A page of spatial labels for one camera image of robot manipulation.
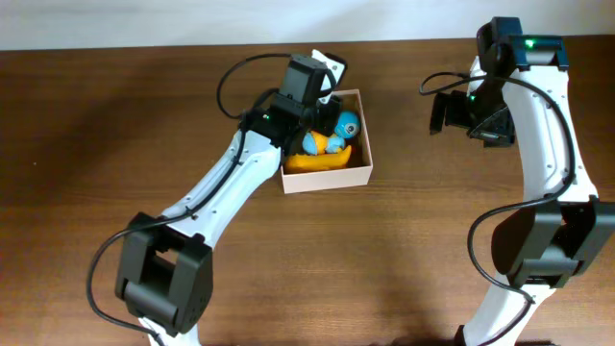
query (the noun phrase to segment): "white background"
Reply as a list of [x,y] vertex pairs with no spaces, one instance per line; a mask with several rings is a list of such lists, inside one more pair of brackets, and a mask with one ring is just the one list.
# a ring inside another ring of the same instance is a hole
[[615,34],[615,0],[0,0],[0,49]]

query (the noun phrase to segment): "open box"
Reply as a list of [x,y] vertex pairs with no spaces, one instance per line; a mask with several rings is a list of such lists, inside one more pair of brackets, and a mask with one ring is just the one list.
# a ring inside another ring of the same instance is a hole
[[337,170],[311,173],[288,174],[282,171],[282,184],[284,193],[314,191],[328,188],[349,187],[367,185],[372,174],[374,164],[369,147],[367,126],[361,105],[361,97],[358,89],[336,91],[333,93],[342,99],[342,110],[353,111],[361,121],[361,129],[358,136],[347,141],[353,146],[348,167]]

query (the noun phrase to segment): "brown tabletop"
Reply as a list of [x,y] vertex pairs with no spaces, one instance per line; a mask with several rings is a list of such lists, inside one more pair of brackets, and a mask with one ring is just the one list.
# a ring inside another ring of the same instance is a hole
[[[567,38],[570,106],[593,183],[615,201],[615,37]],[[94,315],[86,269],[137,211],[158,214],[230,143],[236,123],[215,87],[240,59],[311,48],[345,58],[360,89],[374,158],[367,186],[284,195],[279,177],[247,201],[215,249],[204,345],[384,344],[451,338],[488,283],[466,253],[472,221],[520,201],[517,148],[485,150],[464,131],[429,136],[432,72],[467,71],[471,39],[0,53],[0,344],[147,345]],[[285,63],[254,62],[225,87],[239,112],[280,84]],[[478,256],[494,272],[490,233]],[[107,312],[120,246],[95,277]],[[615,343],[615,240],[556,292],[521,339]]]

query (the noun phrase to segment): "black cable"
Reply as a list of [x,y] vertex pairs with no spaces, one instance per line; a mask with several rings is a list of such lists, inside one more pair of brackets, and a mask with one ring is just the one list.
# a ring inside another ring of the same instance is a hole
[[[462,78],[462,80],[451,83],[447,86],[443,86],[443,87],[439,87],[437,89],[434,90],[429,90],[429,91],[424,91],[423,88],[425,86],[425,84],[438,76],[454,76],[454,77],[459,77]],[[573,183],[573,181],[576,178],[576,163],[575,163],[575,150],[574,150],[574,142],[573,142],[573,137],[572,134],[570,132],[570,128],[568,127],[568,122],[566,121],[566,117],[564,116],[564,113],[561,111],[561,109],[559,108],[558,104],[554,101],[553,98],[551,98],[551,96],[549,96],[549,94],[545,91],[543,91],[542,89],[540,89],[537,86],[534,86],[530,83],[515,79],[515,78],[509,78],[509,77],[496,77],[496,76],[476,76],[476,77],[469,77],[467,74],[462,74],[462,73],[455,73],[455,72],[438,72],[438,73],[434,73],[432,75],[430,75],[428,78],[425,79],[425,81],[423,81],[423,83],[421,83],[421,85],[419,86],[419,93],[423,96],[427,96],[427,95],[433,95],[435,93],[438,92],[442,92],[442,91],[446,91],[448,89],[451,89],[453,87],[458,87],[458,86],[462,86],[474,81],[483,81],[483,80],[494,80],[494,81],[500,81],[500,82],[506,82],[506,83],[511,83],[517,86],[521,86],[521,87],[526,87],[528,89],[530,89],[531,91],[535,92],[536,94],[540,95],[545,101],[547,101],[547,103],[551,106],[551,108],[553,109],[553,112],[555,113],[555,115],[557,116],[557,120],[561,123],[562,126],[562,130],[564,132],[564,136],[566,139],[566,149],[567,149],[567,155],[568,155],[568,162],[569,162],[569,171],[570,173],[568,174],[568,176],[563,180],[563,186],[555,193],[553,194],[549,194],[546,195],[543,198],[539,198],[539,199],[535,199],[535,200],[531,200],[531,201],[526,201],[526,202],[522,202],[522,203],[516,203],[516,204],[511,204],[508,206],[503,206],[503,207],[499,207],[499,208],[495,208],[493,210],[490,210],[486,213],[484,213],[483,215],[479,216],[479,218],[477,218],[474,223],[472,223],[472,226],[470,226],[470,230],[468,232],[468,240],[467,240],[467,247],[468,247],[468,254],[470,255],[470,261],[472,262],[472,264],[474,264],[474,267],[479,271],[479,273],[491,284],[494,284],[495,286],[502,288],[502,289],[506,289],[509,290],[511,292],[515,292],[518,294],[521,294],[524,296],[524,298],[526,299],[526,303],[524,305],[523,310],[508,324],[508,326],[506,328],[504,328],[499,334],[497,334],[496,336],[494,336],[493,338],[491,338],[488,341],[485,341],[483,343],[481,343],[481,345],[479,346],[486,346],[486,345],[490,345],[496,341],[498,341],[499,339],[501,339],[502,337],[504,337],[508,332],[510,332],[511,330],[513,330],[518,324],[519,322],[521,322],[529,313],[529,309],[530,306],[532,304],[535,304],[533,298],[531,297],[531,295],[529,295],[529,293],[525,292],[523,289],[520,288],[516,288],[510,284],[504,284],[501,283],[499,281],[497,281],[495,278],[493,278],[492,276],[490,276],[479,264],[476,255],[474,254],[474,234],[476,233],[477,227],[479,226],[479,224],[484,221],[485,219],[499,214],[501,212],[505,212],[505,211],[511,211],[511,210],[518,210],[518,209],[522,209],[522,208],[530,208],[530,207],[536,207],[536,206],[540,206],[546,203],[550,203],[552,201],[557,200],[557,198],[559,198],[562,194],[564,194],[566,192],[566,190],[568,190],[568,188],[570,187],[570,185]]]
[[174,223],[174,222],[178,222],[178,221],[184,220],[184,219],[194,215],[194,213],[196,213],[204,205],[206,205],[209,202],[209,200],[218,192],[218,190],[222,187],[222,185],[224,185],[224,183],[226,183],[226,181],[229,179],[229,177],[231,177],[231,175],[233,174],[235,168],[239,165],[239,160],[241,158],[241,153],[243,152],[243,147],[244,147],[245,139],[246,139],[246,129],[245,129],[246,123],[247,122],[245,121],[245,119],[243,119],[243,121],[241,122],[241,125],[242,125],[242,128],[240,129],[240,131],[241,131],[241,140],[239,141],[239,148],[238,148],[237,153],[235,154],[235,156],[233,158],[233,162],[231,163],[231,166],[229,167],[227,172],[224,174],[224,176],[220,179],[220,181],[211,190],[211,192],[201,202],[199,202],[196,206],[194,206],[194,208],[192,208],[192,209],[186,208],[185,213],[183,213],[181,215],[178,215],[178,216],[174,216],[174,217],[170,217],[170,218],[163,218],[163,219],[159,219],[157,221],[154,221],[154,222],[151,222],[151,223],[148,223],[148,224],[145,224],[145,225],[133,226],[133,227],[127,228],[125,230],[122,230],[122,231],[116,233],[115,235],[112,235],[111,237],[109,237],[98,248],[98,250],[94,254],[94,257],[92,258],[92,261],[91,261],[91,263],[89,265],[89,268],[87,270],[86,297],[87,297],[87,302],[89,303],[89,306],[92,308],[94,313],[96,313],[99,317],[101,317],[102,319],[104,319],[104,320],[106,320],[108,322],[111,322],[112,324],[114,324],[116,326],[124,327],[124,328],[128,328],[130,330],[134,330],[134,331],[137,331],[137,332],[143,332],[143,333],[149,334],[150,336],[152,336],[154,338],[154,340],[159,344],[159,346],[164,346],[164,343],[162,342],[162,339],[161,339],[160,335],[158,333],[156,333],[156,331],[154,331],[152,329],[149,329],[149,328],[138,326],[138,325],[133,324],[133,323],[122,321],[120,319],[117,319],[115,317],[112,317],[112,316],[108,315],[104,311],[100,310],[100,308],[98,308],[98,305],[96,304],[96,301],[94,300],[94,295],[93,295],[93,292],[92,292],[92,281],[93,281],[93,278],[94,278],[94,271],[96,270],[96,266],[98,265],[98,262],[99,262],[100,258],[103,256],[105,251],[115,241],[123,238],[124,236],[130,235],[130,234],[132,234],[134,232],[143,231],[143,230],[151,229],[151,228],[154,228],[154,227],[158,227],[158,226],[162,226],[162,225],[167,225],[167,224],[170,224],[170,223]]
[[218,103],[218,108],[229,118],[231,119],[238,119],[240,115],[231,115],[229,112],[227,112],[227,110],[225,110],[224,106],[222,106],[222,99],[221,99],[221,93],[222,93],[222,86],[224,85],[224,83],[226,82],[227,78],[229,78],[229,76],[235,72],[239,67],[243,66],[244,64],[248,63],[248,62],[253,62],[255,60],[259,60],[259,59],[265,59],[265,58],[290,58],[290,54],[288,53],[270,53],[270,54],[260,54],[260,55],[256,55],[250,58],[246,58],[245,60],[236,63],[233,67],[231,67],[225,74],[224,76],[222,76],[222,79],[220,79],[220,83],[218,83],[218,88],[215,91],[215,99],[216,102]]

